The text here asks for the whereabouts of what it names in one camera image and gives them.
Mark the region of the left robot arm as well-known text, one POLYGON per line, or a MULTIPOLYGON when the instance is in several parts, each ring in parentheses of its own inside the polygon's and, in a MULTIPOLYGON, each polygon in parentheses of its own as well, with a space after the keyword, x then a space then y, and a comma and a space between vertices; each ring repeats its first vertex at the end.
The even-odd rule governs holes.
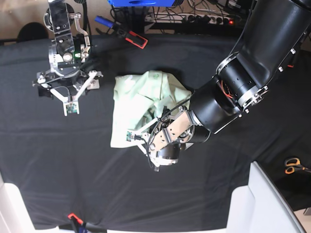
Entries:
POLYGON ((127 138, 145 142, 142 151, 154 171, 176 164, 181 150, 207 141, 262 100, 310 24, 308 0, 253 1, 239 37, 242 47, 232 49, 211 80, 189 98, 165 106, 147 132, 128 133, 127 138))

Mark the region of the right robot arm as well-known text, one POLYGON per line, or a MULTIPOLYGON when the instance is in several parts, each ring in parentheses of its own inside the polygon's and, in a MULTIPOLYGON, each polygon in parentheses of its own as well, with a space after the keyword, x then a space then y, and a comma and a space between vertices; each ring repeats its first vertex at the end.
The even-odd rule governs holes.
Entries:
POLYGON ((89 33, 80 26, 81 14, 64 0, 50 0, 44 14, 47 29, 54 39, 49 47, 50 69, 39 72, 32 85, 40 96, 57 98, 63 104, 64 115, 79 114, 79 98, 99 89, 100 71, 86 69, 90 59, 89 33))

